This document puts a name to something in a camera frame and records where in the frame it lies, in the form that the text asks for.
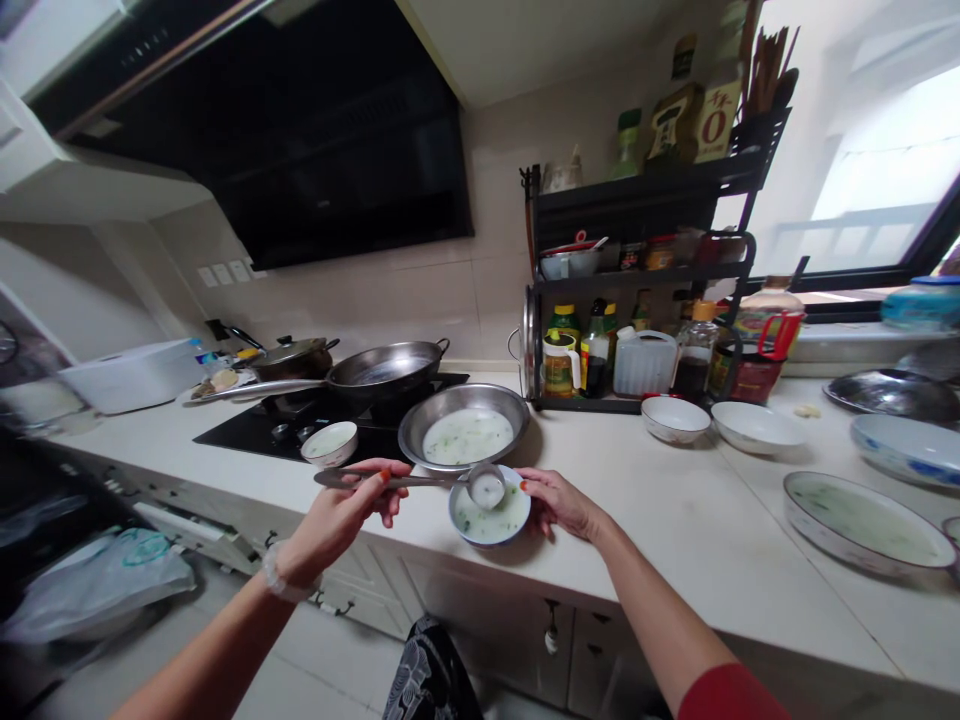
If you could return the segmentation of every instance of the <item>white bracelet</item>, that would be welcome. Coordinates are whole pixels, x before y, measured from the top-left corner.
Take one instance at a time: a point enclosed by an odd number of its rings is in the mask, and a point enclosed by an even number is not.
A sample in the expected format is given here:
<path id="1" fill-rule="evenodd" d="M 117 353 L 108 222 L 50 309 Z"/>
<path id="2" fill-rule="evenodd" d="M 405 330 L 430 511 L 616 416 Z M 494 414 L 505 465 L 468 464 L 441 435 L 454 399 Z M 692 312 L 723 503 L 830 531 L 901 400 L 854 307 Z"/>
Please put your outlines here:
<path id="1" fill-rule="evenodd" d="M 277 575 L 277 552 L 285 542 L 286 540 L 281 540 L 267 548 L 267 554 L 263 556 L 263 573 L 266 575 L 267 587 L 270 589 L 270 592 L 281 600 L 301 603 L 320 589 L 320 581 L 323 579 L 323 575 L 314 581 L 313 587 L 311 588 L 294 587 L 293 585 L 288 585 L 285 580 L 282 580 Z"/>

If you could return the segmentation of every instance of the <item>bag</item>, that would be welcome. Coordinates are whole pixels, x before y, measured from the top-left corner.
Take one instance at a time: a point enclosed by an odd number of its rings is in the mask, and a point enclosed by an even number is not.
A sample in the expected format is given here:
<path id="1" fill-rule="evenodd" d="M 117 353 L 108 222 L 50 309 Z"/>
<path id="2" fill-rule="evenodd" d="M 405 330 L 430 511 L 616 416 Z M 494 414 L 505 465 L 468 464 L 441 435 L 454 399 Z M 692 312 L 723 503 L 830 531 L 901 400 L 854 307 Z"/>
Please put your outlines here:
<path id="1" fill-rule="evenodd" d="M 0 640 L 51 642 L 196 587 L 193 568 L 154 530 L 133 528 L 99 542 L 92 556 L 60 563 L 30 583 Z"/>

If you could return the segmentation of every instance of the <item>floor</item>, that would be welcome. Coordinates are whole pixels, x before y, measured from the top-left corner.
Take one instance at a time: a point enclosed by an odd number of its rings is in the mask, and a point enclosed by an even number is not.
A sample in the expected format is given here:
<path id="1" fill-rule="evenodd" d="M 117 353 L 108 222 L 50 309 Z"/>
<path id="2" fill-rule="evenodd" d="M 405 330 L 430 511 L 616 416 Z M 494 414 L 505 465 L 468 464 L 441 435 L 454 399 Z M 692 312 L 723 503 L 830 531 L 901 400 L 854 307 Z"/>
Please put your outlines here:
<path id="1" fill-rule="evenodd" d="M 136 642 L 88 665 L 61 685 L 30 720 L 103 720 L 160 670 L 229 601 L 244 578 L 202 559 L 203 589 Z M 277 717 L 375 720 L 382 716 L 402 644 L 311 607 L 294 613 L 254 679 L 237 720 Z M 475 683 L 486 720 L 570 716 L 498 686 Z"/>

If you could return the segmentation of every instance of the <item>red sleeve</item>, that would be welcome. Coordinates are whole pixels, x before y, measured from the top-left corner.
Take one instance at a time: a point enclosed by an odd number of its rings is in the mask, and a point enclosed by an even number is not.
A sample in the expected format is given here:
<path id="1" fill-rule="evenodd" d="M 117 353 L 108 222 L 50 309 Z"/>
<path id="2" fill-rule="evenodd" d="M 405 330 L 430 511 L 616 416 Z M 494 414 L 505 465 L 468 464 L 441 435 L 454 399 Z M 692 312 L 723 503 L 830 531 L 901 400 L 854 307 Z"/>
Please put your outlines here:
<path id="1" fill-rule="evenodd" d="M 760 681 L 739 663 L 708 670 L 687 690 L 677 720 L 790 720 Z"/>

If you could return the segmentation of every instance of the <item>cloth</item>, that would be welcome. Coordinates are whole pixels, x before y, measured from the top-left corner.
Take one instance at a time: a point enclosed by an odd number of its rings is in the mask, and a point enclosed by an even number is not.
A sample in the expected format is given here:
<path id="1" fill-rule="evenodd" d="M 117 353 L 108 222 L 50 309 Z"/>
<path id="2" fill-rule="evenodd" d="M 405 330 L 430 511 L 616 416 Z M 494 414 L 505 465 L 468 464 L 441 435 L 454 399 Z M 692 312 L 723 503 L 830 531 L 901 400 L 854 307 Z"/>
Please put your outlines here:
<path id="1" fill-rule="evenodd" d="M 677 720 L 790 720 L 790 715 L 749 670 L 731 663 L 697 678 Z"/>
<path id="2" fill-rule="evenodd" d="M 383 720 L 483 720 L 453 641 L 431 617 L 407 636 Z"/>

